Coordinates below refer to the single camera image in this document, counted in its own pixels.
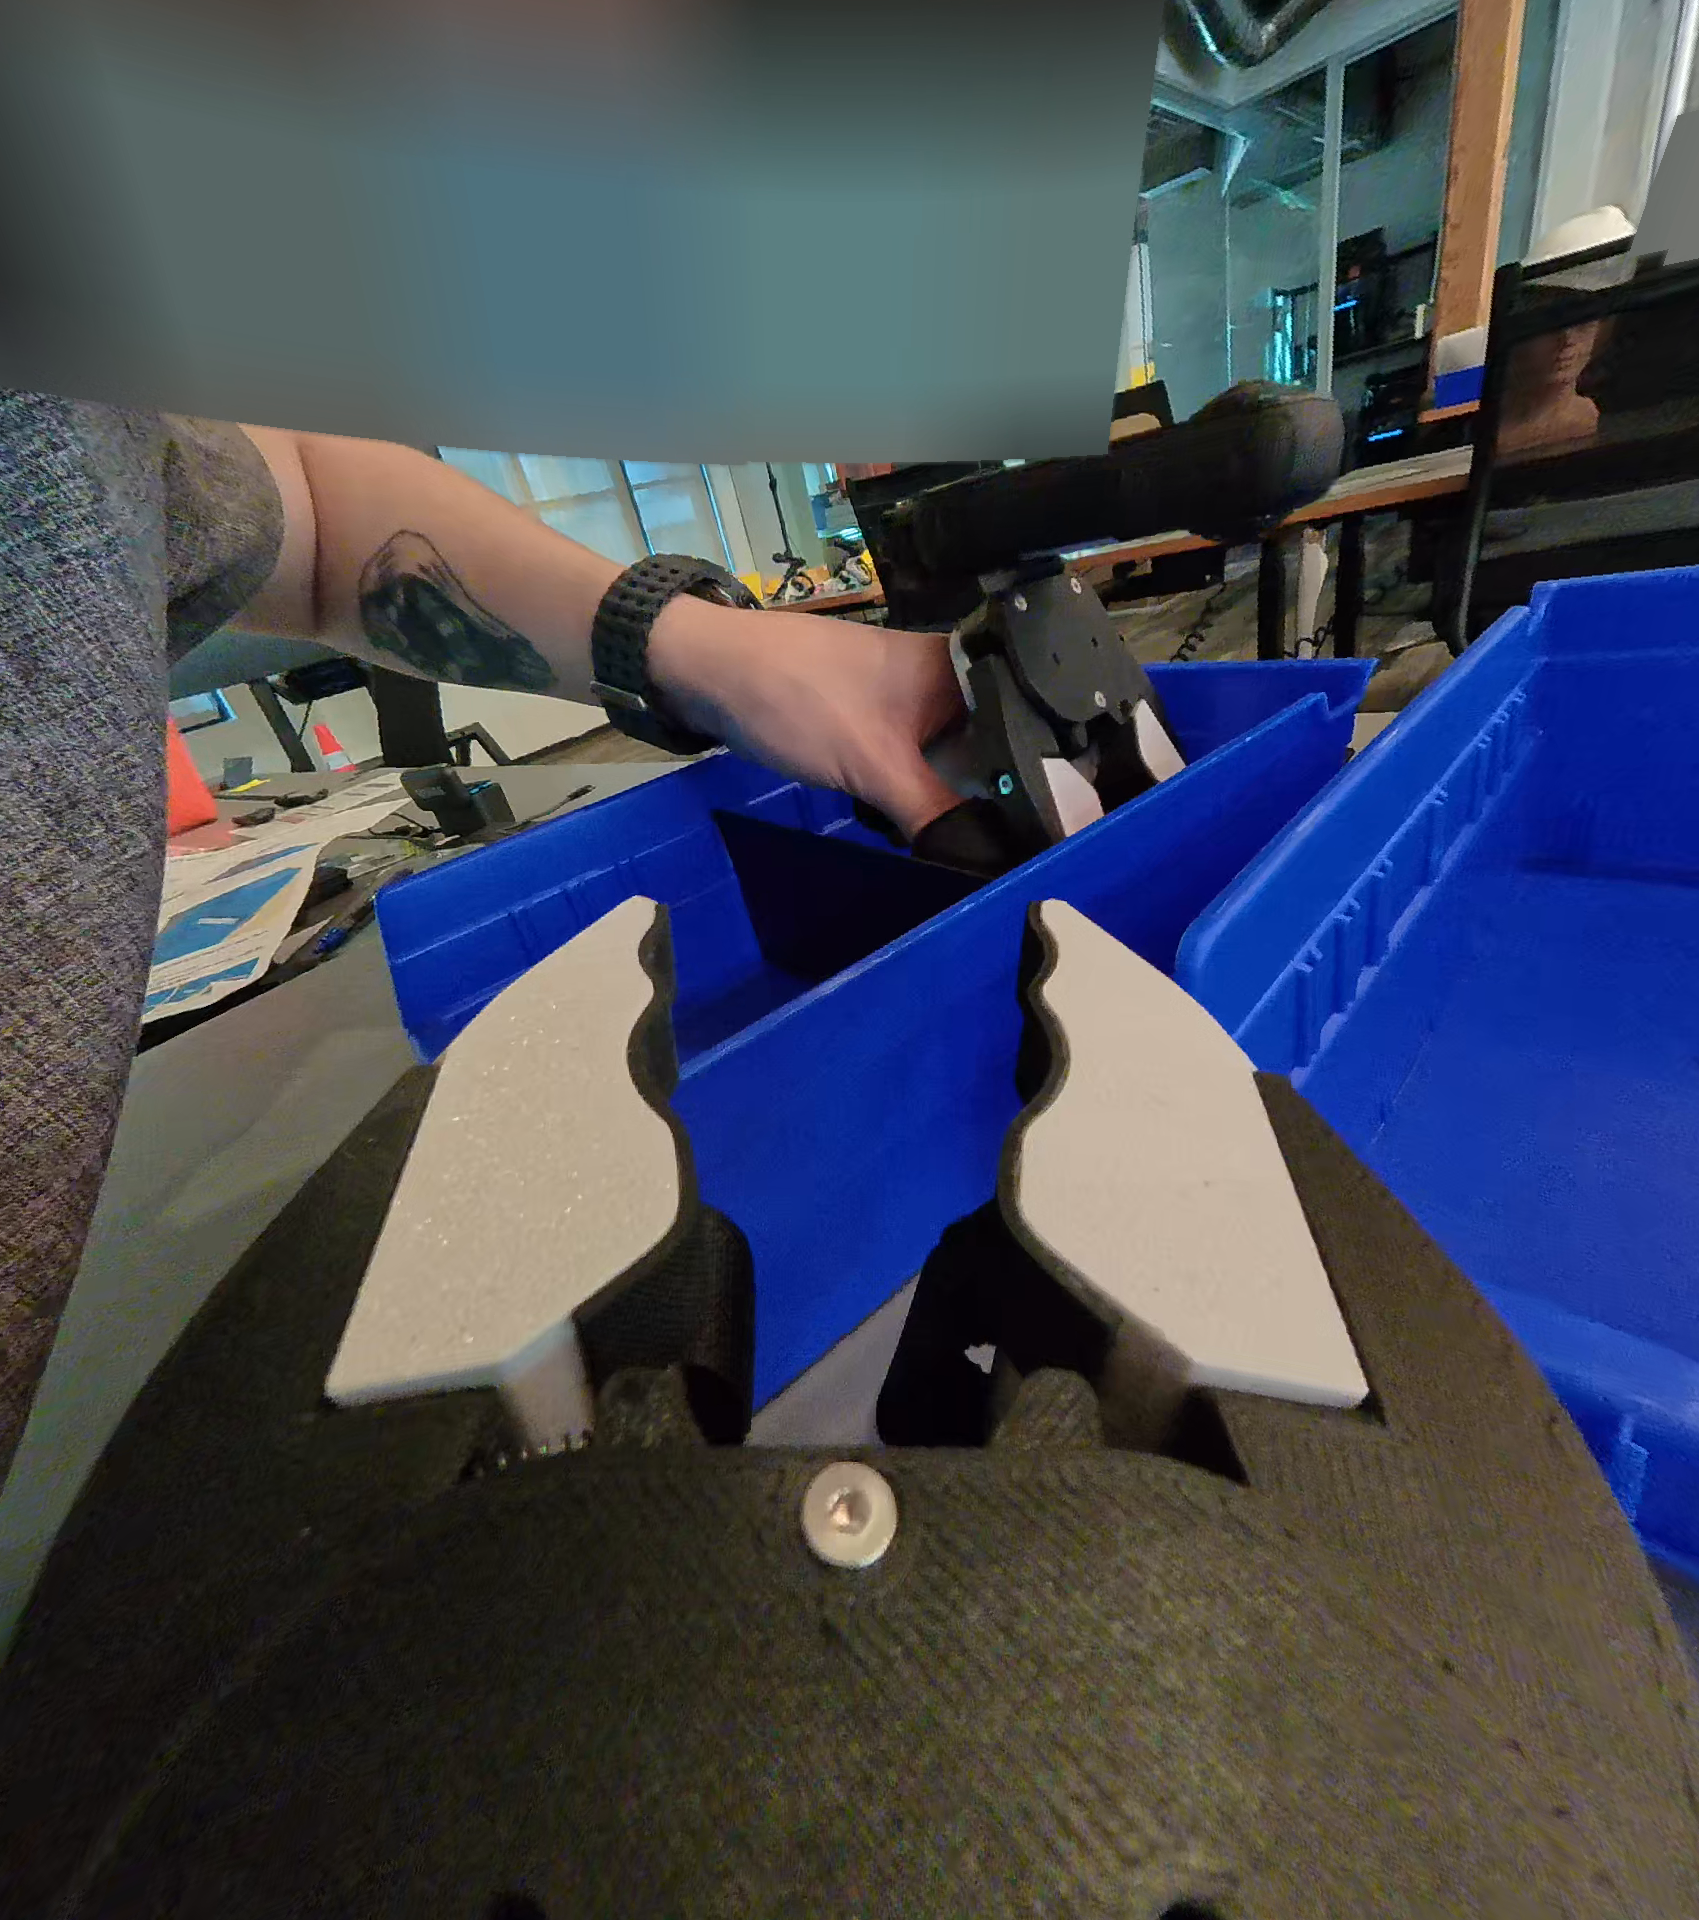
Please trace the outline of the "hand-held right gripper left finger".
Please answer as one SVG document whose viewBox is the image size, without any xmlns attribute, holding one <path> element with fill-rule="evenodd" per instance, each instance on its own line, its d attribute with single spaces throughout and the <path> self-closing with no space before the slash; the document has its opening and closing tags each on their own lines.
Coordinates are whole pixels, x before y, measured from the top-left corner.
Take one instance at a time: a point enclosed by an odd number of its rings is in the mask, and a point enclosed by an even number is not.
<svg viewBox="0 0 1699 1920">
<path fill-rule="evenodd" d="M 632 897 L 444 1050 L 326 1396 L 486 1388 L 534 1452 L 596 1425 L 582 1317 L 686 1218 L 668 909 Z"/>
</svg>

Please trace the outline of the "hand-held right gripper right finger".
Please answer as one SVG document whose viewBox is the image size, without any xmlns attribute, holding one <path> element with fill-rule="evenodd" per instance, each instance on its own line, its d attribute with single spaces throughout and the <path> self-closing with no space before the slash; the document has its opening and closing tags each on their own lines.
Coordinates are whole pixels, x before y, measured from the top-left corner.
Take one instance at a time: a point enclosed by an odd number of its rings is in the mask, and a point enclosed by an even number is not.
<svg viewBox="0 0 1699 1920">
<path fill-rule="evenodd" d="M 1088 1312 L 1110 1436 L 1196 1388 L 1342 1413 L 1370 1380 L 1246 1050 L 1080 909 L 1028 915 L 1036 1084 L 998 1182 L 1018 1247 Z"/>
</svg>

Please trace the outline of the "blue storage bin with divider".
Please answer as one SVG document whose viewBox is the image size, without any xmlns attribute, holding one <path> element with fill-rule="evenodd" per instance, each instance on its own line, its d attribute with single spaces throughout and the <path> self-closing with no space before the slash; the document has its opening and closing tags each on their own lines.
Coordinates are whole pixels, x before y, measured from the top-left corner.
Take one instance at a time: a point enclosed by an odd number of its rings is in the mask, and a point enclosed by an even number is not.
<svg viewBox="0 0 1699 1920">
<path fill-rule="evenodd" d="M 820 984 L 766 965 L 716 810 L 894 850 L 836 792 L 734 755 L 382 895 L 392 988 L 424 1061 L 622 900 L 670 911 L 674 1107 L 700 1188 L 752 1245 L 760 1403 L 900 1293 L 940 1232 L 992 1195 L 1020 1107 L 1028 904 L 1066 900 L 1174 972 L 1198 916 L 1342 773 L 1374 665 L 1148 675 L 1196 755 L 1186 773 Z"/>
</svg>

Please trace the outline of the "blue plastic storage bin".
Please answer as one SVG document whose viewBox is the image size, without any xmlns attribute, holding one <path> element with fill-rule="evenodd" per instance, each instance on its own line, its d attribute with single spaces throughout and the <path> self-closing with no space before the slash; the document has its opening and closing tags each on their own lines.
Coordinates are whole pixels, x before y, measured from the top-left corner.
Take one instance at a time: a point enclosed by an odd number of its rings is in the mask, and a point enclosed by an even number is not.
<svg viewBox="0 0 1699 1920">
<path fill-rule="evenodd" d="M 1699 566 L 1558 582 L 1182 940 L 1699 1580 Z"/>
</svg>

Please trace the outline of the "person's left forearm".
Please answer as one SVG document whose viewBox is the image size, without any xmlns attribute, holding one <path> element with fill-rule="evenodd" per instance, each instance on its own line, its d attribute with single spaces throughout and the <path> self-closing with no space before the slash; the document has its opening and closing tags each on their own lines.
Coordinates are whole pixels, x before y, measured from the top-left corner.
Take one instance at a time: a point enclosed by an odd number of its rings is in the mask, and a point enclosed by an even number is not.
<svg viewBox="0 0 1699 1920">
<path fill-rule="evenodd" d="M 276 561 L 242 629 L 400 677 L 640 704 L 654 599 L 458 469 L 402 445 L 240 424 Z"/>
</svg>

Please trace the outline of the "person's left hand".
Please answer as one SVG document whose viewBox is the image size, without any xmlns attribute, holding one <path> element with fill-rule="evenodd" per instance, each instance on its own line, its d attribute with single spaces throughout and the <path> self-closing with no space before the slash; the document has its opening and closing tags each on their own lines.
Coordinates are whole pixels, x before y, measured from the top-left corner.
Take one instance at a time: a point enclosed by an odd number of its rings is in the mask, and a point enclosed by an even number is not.
<svg viewBox="0 0 1699 1920">
<path fill-rule="evenodd" d="M 926 757 L 966 713 L 944 635 L 682 597 L 648 673 L 672 720 L 864 803 L 906 840 L 960 805 Z"/>
</svg>

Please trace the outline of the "black bin divider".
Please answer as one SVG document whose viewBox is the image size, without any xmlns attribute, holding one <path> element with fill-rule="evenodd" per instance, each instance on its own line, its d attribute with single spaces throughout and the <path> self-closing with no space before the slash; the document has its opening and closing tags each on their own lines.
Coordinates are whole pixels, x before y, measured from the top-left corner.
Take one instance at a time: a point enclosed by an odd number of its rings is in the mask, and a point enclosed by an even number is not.
<svg viewBox="0 0 1699 1920">
<path fill-rule="evenodd" d="M 968 900 L 978 876 L 718 808 L 714 814 L 770 969 L 822 984 Z"/>
</svg>

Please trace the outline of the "black charger device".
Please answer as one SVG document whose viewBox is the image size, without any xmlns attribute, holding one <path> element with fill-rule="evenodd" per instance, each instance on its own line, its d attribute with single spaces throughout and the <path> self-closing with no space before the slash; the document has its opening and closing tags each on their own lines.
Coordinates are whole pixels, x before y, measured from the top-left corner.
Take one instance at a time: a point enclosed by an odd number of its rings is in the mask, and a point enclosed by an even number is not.
<svg viewBox="0 0 1699 1920">
<path fill-rule="evenodd" d="M 492 843 L 520 824 L 498 781 L 476 781 L 454 765 L 404 770 L 400 781 L 408 805 L 428 814 L 436 833 L 450 843 Z"/>
</svg>

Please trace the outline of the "printed leaflet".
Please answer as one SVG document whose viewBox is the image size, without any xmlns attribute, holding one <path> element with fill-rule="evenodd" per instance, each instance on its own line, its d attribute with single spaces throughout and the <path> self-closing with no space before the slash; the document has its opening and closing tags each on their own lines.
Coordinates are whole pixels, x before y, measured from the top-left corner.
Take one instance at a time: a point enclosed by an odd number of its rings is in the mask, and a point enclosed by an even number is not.
<svg viewBox="0 0 1699 1920">
<path fill-rule="evenodd" d="M 276 963 L 326 848 L 406 805 L 402 777 L 376 773 L 338 795 L 282 808 L 214 850 L 172 852 L 143 1027 L 198 1015 L 254 986 Z"/>
</svg>

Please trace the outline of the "black monitor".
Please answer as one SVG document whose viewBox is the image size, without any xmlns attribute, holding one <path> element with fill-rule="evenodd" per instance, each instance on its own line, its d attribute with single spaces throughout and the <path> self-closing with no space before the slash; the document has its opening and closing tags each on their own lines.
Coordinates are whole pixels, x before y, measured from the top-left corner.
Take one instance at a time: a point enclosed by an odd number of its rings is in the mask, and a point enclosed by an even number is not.
<svg viewBox="0 0 1699 1920">
<path fill-rule="evenodd" d="M 484 726 L 446 726 L 438 684 L 380 666 L 366 666 L 364 678 L 376 709 L 384 768 L 470 768 L 478 755 L 490 765 L 510 765 Z"/>
</svg>

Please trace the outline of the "red bag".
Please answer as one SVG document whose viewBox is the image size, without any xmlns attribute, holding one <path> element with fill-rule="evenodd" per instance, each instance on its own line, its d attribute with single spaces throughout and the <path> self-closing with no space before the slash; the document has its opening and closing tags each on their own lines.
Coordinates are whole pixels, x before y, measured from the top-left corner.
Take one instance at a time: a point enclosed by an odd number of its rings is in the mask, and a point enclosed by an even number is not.
<svg viewBox="0 0 1699 1920">
<path fill-rule="evenodd" d="M 176 723 L 166 723 L 168 752 L 168 838 L 176 840 L 208 828 L 220 820 L 220 808 L 208 782 L 196 768 L 186 739 Z"/>
</svg>

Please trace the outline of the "brown mannequin head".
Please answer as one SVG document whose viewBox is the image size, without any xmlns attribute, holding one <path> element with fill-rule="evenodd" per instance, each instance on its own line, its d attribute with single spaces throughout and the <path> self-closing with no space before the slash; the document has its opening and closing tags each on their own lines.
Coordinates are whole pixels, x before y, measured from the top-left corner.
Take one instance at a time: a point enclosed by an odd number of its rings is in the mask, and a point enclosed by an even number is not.
<svg viewBox="0 0 1699 1920">
<path fill-rule="evenodd" d="M 1600 408 L 1582 392 L 1582 378 L 1606 332 L 1606 323 L 1586 321 L 1510 349 L 1498 433 L 1504 459 L 1552 456 L 1598 439 Z"/>
</svg>

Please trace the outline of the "black mesh office chair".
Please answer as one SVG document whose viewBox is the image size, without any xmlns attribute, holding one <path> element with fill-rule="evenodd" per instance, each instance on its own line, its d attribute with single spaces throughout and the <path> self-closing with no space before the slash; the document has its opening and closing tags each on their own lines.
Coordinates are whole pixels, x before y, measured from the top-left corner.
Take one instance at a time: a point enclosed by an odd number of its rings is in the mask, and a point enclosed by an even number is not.
<svg viewBox="0 0 1699 1920">
<path fill-rule="evenodd" d="M 1608 324 L 1582 378 L 1600 433 L 1554 456 L 1498 453 L 1510 349 Z M 1699 565 L 1699 259 L 1644 263 L 1622 245 L 1498 272 L 1460 546 L 1438 635 L 1464 652 L 1534 588 Z"/>
</svg>

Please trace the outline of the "wooden pillar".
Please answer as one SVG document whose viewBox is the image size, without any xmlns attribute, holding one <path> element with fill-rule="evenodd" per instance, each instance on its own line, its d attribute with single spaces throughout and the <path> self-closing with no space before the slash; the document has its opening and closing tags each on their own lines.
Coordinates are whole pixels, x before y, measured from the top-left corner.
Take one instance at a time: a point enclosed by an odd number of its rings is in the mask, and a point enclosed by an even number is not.
<svg viewBox="0 0 1699 1920">
<path fill-rule="evenodd" d="M 1442 353 L 1460 349 L 1478 357 L 1486 347 L 1526 12 L 1524 2 L 1458 6 L 1434 340 L 1422 423 L 1462 414 L 1462 408 L 1442 414 L 1430 407 L 1434 376 L 1446 370 Z"/>
</svg>

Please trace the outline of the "silver bent air duct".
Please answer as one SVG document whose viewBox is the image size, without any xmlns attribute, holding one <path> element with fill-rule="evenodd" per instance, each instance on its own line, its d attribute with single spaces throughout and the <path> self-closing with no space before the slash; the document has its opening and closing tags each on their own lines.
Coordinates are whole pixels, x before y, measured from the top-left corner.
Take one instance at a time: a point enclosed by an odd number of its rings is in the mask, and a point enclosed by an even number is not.
<svg viewBox="0 0 1699 1920">
<path fill-rule="evenodd" d="M 1164 41 L 1246 73 L 1282 52 L 1330 2 L 1164 2 Z"/>
</svg>

